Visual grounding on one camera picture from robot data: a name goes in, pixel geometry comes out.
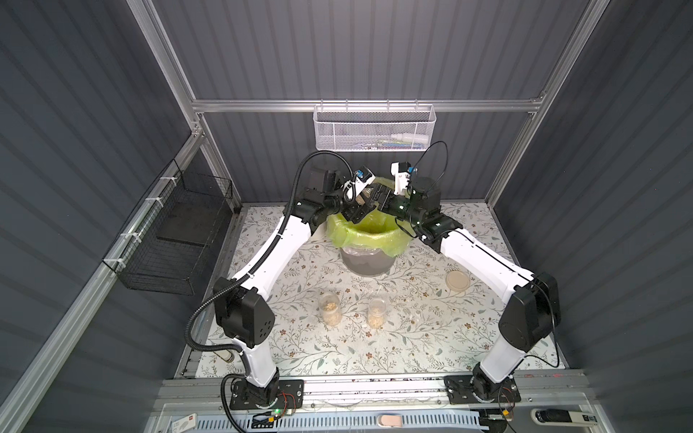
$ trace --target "table surface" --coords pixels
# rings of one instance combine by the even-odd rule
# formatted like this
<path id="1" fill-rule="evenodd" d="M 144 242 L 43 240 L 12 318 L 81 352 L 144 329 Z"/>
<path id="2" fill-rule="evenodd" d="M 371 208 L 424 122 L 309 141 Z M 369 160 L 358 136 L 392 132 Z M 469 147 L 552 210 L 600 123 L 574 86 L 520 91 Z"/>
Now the table surface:
<path id="1" fill-rule="evenodd" d="M 510 259 L 485 203 L 446 203 L 442 207 L 477 239 Z M 269 238 L 282 210 L 282 206 L 249 208 L 229 276 Z M 471 278 L 471 286 L 464 292 L 451 292 L 446 287 L 445 277 L 454 269 Z M 335 292 L 341 302 L 342 320 L 334 327 L 323 324 L 317 310 L 319 296 L 327 290 Z M 387 317 L 380 329 L 371 329 L 366 313 L 370 298 L 376 294 L 388 302 Z M 268 303 L 277 316 L 269 338 L 272 357 L 284 376 L 471 370 L 499 337 L 498 320 L 503 310 L 488 286 L 419 240 L 411 242 L 387 274 L 369 278 L 351 273 L 330 240 L 313 239 L 292 257 Z M 208 344 L 227 341 L 223 330 L 212 324 Z M 530 353 L 556 362 L 549 337 Z M 549 368 L 533 358 L 519 367 Z M 241 371 L 238 357 L 226 363 L 206 352 L 196 377 L 222 377 Z"/>

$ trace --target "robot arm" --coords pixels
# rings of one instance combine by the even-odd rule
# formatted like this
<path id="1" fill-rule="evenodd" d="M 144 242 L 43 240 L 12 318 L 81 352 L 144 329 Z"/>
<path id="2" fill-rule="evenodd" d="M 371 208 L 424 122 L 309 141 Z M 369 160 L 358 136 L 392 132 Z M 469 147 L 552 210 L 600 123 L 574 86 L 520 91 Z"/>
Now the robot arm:
<path id="1" fill-rule="evenodd" d="M 394 173 L 396 170 L 405 173 Z M 250 274 L 254 265 L 275 242 L 280 220 L 255 257 L 235 276 L 249 275 L 240 285 L 242 293 L 230 292 L 215 300 L 217 323 L 225 334 L 233 337 L 241 349 L 241 359 L 251 395 L 256 403 L 274 400 L 279 371 L 272 361 L 266 340 L 273 325 L 274 314 L 266 301 L 274 282 L 293 254 L 315 232 L 327 216 L 341 212 L 354 223 L 361 221 L 374 209 L 409 222 L 418 239 L 469 269 L 484 281 L 502 300 L 506 308 L 499 322 L 501 336 L 486 357 L 473 369 L 472 385 L 480 400 L 492 400 L 534 345 L 546 337 L 560 321 L 556 281 L 547 274 L 533 275 L 527 269 L 499 256 L 475 239 L 462 225 L 440 211 L 440 192 L 424 179 L 409 183 L 412 172 L 409 164 L 392 165 L 399 182 L 396 190 L 373 183 L 374 176 L 366 168 L 356 172 L 356 199 L 343 201 L 342 188 L 351 192 L 349 182 L 338 185 L 331 181 L 321 185 L 328 188 L 307 188 L 302 194 L 285 231 L 262 265 Z M 229 285 L 220 279 L 215 292 Z"/>

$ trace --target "trash bin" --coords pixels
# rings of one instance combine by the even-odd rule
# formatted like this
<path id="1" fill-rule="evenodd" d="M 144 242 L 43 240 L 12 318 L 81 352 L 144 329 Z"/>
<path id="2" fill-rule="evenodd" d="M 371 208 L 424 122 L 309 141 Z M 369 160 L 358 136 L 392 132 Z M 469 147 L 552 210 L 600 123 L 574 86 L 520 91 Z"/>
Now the trash bin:
<path id="1" fill-rule="evenodd" d="M 411 230 L 406 222 L 400 225 Z M 397 227 L 394 216 L 380 211 L 372 211 L 358 224 L 347 222 L 341 213 L 330 215 L 327 236 L 340 248 L 344 265 L 361 276 L 387 272 L 412 239 Z"/>

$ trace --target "black mounting plate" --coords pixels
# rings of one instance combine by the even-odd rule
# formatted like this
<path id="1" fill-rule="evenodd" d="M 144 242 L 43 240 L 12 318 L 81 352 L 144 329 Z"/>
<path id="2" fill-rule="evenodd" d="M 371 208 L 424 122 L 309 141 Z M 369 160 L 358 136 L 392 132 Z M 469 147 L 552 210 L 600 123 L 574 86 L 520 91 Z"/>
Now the black mounting plate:
<path id="1" fill-rule="evenodd" d="M 283 409 L 284 397 L 281 395 L 282 391 L 286 394 L 291 394 L 296 399 L 295 402 L 291 397 L 287 399 L 287 409 L 298 409 L 303 406 L 303 380 L 280 380 L 279 390 L 277 391 L 277 400 L 268 408 L 257 407 L 249 401 L 250 397 L 248 396 L 248 391 L 245 388 L 246 384 L 247 383 L 245 380 L 237 380 L 234 382 L 234 385 L 231 388 L 231 404 L 229 405 L 231 410 Z"/>
<path id="2" fill-rule="evenodd" d="M 483 402 L 476 398 L 474 390 L 471 387 L 471 374 L 464 375 L 451 375 L 445 376 L 443 382 L 445 383 L 446 393 L 448 394 L 448 399 L 451 405 L 470 405 L 476 403 L 496 403 L 498 404 L 498 396 L 494 396 L 493 400 L 489 402 Z M 520 392 L 518 390 L 515 379 L 506 378 L 502 386 L 508 388 L 511 392 L 505 391 L 505 394 L 500 394 L 501 403 L 508 403 L 506 397 L 510 399 L 510 403 L 517 403 L 522 400 L 520 397 Z"/>

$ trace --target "ventilation grille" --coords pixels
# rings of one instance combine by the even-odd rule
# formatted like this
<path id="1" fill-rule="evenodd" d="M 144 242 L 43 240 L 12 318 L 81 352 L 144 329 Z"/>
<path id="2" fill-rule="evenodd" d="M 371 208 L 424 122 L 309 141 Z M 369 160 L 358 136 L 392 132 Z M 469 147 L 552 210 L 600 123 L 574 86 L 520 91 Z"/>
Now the ventilation grille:
<path id="1" fill-rule="evenodd" d="M 295 414 L 279 419 L 273 428 L 250 427 L 250 415 L 236 416 L 236 420 L 248 432 L 323 432 L 349 430 L 382 430 L 377 424 L 378 416 L 396 414 L 402 416 L 403 428 L 423 430 L 433 427 L 468 428 L 488 430 L 479 424 L 477 412 L 455 409 L 410 410 L 403 412 L 338 412 L 326 414 Z M 235 429 L 224 415 L 200 415 L 198 427 L 190 432 L 235 433 Z"/>

